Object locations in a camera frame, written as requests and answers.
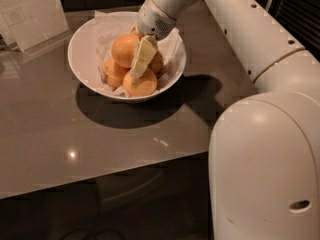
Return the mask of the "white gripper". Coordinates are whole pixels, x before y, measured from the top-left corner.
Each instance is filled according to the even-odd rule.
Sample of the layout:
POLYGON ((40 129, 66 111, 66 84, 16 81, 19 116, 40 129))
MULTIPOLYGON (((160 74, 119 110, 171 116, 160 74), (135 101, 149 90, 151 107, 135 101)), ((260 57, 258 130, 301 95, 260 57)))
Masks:
POLYGON ((145 0, 138 11, 136 22, 130 29, 140 40, 135 48, 130 76, 139 79, 158 51, 157 40, 165 39, 176 26, 176 20, 166 15, 153 0, 145 0))

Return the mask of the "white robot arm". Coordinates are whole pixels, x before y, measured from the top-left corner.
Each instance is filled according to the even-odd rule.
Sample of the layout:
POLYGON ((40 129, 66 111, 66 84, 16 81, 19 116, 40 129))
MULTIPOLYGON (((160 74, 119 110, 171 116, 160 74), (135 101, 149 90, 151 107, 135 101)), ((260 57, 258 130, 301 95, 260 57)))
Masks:
MULTIPOLYGON (((145 0, 134 77, 194 1, 145 0)), ((320 63, 255 0, 204 2, 257 89, 211 134, 214 240, 320 240, 320 63)))

